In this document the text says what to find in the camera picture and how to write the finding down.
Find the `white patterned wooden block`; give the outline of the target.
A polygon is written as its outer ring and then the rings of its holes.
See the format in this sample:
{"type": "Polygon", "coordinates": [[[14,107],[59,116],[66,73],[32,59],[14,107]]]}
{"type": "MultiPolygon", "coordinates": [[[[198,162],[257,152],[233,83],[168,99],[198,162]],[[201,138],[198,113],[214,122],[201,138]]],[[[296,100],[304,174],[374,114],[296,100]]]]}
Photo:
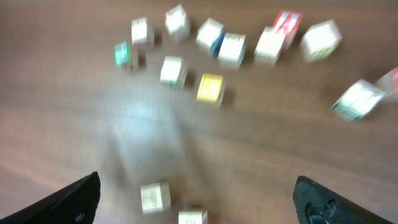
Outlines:
{"type": "Polygon", "coordinates": [[[171,207],[168,182],[143,185],[140,187],[140,190],[143,214],[161,212],[171,207]]]}

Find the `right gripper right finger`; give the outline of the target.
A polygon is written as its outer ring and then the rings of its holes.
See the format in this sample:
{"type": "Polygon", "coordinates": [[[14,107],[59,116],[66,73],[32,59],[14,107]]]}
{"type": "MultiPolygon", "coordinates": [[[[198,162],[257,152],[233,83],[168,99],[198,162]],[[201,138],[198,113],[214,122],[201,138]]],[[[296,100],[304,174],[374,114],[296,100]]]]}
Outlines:
{"type": "Polygon", "coordinates": [[[392,224],[304,175],[297,178],[293,201],[300,224],[392,224]]]}

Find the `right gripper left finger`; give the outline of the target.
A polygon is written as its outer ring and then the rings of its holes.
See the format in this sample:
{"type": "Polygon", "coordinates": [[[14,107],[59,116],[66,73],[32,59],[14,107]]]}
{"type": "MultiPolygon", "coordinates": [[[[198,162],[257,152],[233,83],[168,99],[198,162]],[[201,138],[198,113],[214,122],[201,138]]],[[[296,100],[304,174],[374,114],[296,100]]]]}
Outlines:
{"type": "Polygon", "coordinates": [[[92,224],[101,196],[97,171],[1,219],[1,224],[92,224]]]}

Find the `wooden block red letter side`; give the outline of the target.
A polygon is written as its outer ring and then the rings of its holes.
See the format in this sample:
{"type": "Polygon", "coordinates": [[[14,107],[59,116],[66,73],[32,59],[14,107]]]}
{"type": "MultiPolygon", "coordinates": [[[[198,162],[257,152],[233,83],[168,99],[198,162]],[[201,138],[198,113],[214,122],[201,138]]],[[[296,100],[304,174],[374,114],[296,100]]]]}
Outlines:
{"type": "Polygon", "coordinates": [[[208,224],[208,210],[179,212],[178,224],[208,224]]]}

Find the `white block green side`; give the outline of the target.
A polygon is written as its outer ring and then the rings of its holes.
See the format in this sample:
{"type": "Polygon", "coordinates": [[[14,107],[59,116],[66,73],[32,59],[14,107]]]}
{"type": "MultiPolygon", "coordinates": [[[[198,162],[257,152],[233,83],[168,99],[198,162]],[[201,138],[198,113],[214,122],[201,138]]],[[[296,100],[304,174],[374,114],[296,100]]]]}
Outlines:
{"type": "Polygon", "coordinates": [[[160,71],[160,83],[177,89],[183,89],[188,67],[183,58],[166,56],[160,71]]]}

